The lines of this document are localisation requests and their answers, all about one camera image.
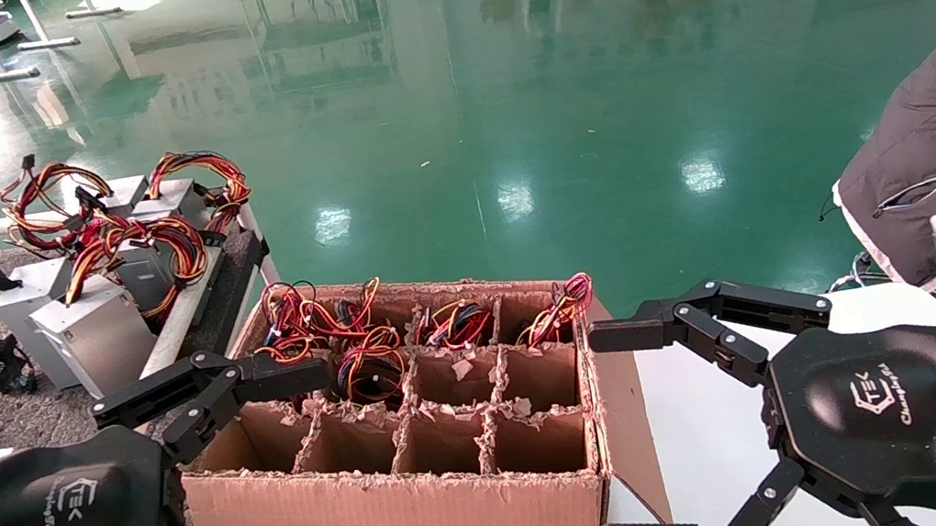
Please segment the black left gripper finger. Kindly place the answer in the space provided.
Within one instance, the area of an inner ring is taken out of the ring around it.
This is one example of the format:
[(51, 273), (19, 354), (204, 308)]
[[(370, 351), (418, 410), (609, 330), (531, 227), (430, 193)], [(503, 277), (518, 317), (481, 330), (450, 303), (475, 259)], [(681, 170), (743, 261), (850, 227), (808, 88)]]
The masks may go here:
[(191, 463), (243, 405), (309, 394), (329, 380), (323, 358), (280, 364), (265, 353), (249, 357), (200, 352), (143, 376), (95, 403), (95, 440), (163, 466)]

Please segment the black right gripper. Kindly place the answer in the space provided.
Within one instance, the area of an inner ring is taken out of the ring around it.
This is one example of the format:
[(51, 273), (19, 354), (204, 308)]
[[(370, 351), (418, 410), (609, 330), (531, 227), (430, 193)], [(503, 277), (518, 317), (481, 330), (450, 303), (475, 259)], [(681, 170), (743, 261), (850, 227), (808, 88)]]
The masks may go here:
[(771, 446), (810, 496), (936, 509), (936, 326), (802, 332), (763, 380)]

